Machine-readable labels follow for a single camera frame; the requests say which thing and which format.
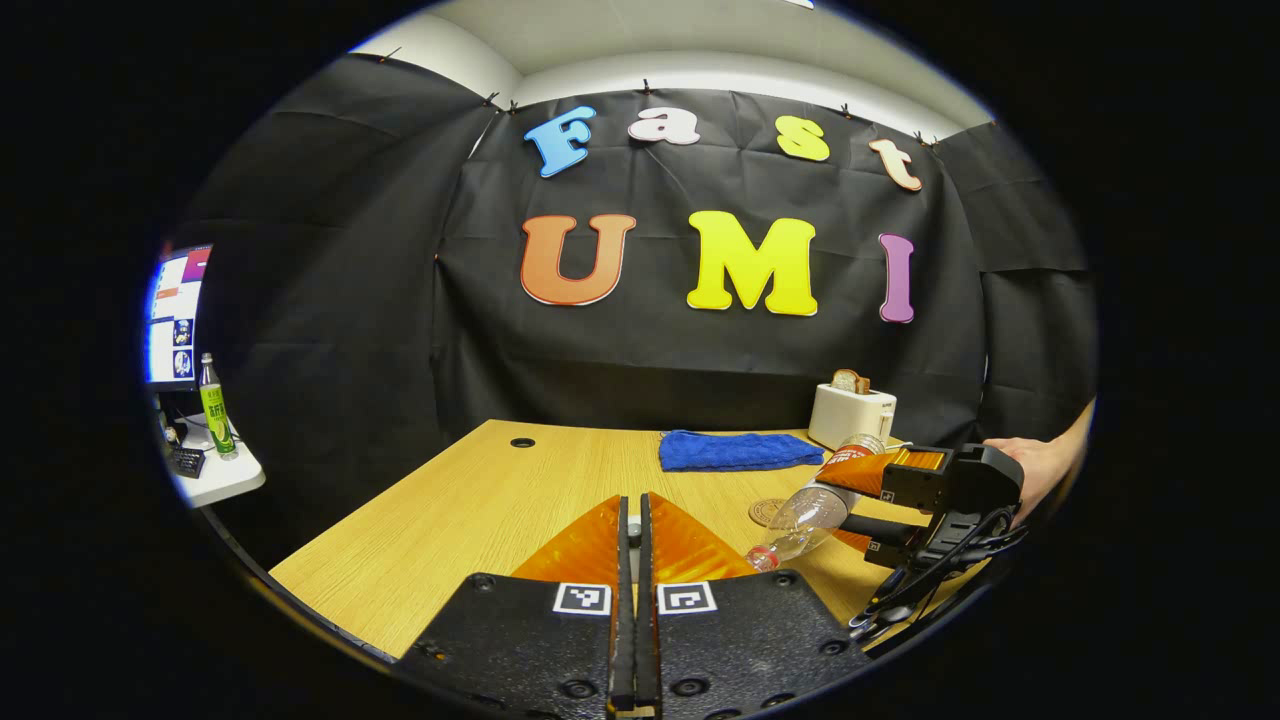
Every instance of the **computer monitor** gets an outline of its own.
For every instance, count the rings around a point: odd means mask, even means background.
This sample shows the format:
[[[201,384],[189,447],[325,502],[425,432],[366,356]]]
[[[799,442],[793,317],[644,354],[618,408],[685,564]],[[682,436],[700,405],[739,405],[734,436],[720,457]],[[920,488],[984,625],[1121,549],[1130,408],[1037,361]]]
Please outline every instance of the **computer monitor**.
[[[147,293],[146,382],[152,391],[195,391],[196,304],[211,245],[184,247],[160,259]]]

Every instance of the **white wall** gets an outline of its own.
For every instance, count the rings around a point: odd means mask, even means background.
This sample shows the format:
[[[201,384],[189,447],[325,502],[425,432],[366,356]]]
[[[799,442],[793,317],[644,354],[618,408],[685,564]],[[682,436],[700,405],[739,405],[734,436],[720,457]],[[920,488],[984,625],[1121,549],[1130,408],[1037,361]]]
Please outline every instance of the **white wall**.
[[[458,26],[417,13],[355,47],[352,53],[387,55],[440,73],[476,95],[500,92],[494,102],[506,106],[515,97],[521,74],[479,37]]]
[[[965,129],[877,85],[812,65],[735,53],[637,53],[561,65],[526,76],[515,90],[515,100],[531,105],[568,95],[635,90],[644,86],[644,78],[649,78],[650,87],[736,90],[836,110],[847,102],[854,115],[908,135],[920,131],[925,140]]]

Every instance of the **white ceiling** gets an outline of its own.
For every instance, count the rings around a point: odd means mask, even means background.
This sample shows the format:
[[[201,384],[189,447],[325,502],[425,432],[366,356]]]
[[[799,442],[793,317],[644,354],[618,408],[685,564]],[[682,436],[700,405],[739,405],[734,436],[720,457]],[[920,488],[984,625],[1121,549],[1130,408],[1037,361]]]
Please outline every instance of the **white ceiling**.
[[[595,58],[712,50],[803,63],[878,85],[960,127],[989,114],[936,69],[838,12],[782,0],[451,0],[430,12],[520,73]]]

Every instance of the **green bottle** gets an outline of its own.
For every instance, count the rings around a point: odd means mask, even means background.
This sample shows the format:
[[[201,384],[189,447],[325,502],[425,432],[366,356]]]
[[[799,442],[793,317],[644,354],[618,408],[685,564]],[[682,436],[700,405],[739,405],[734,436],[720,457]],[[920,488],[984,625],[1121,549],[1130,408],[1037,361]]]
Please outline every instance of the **green bottle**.
[[[239,451],[232,438],[232,425],[227,421],[227,405],[223,404],[223,383],[214,373],[214,356],[205,352],[200,356],[200,404],[205,406],[205,423],[209,434],[214,436],[214,446],[223,460],[236,460]]]

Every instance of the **blue towel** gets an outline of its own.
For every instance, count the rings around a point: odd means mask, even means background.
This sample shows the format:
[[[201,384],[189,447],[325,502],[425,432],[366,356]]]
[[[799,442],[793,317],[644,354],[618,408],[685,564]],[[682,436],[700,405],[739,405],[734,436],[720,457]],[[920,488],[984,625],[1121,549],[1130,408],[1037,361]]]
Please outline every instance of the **blue towel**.
[[[794,465],[822,465],[822,450],[791,436],[704,436],[671,430],[658,445],[667,473],[723,473],[774,470]]]

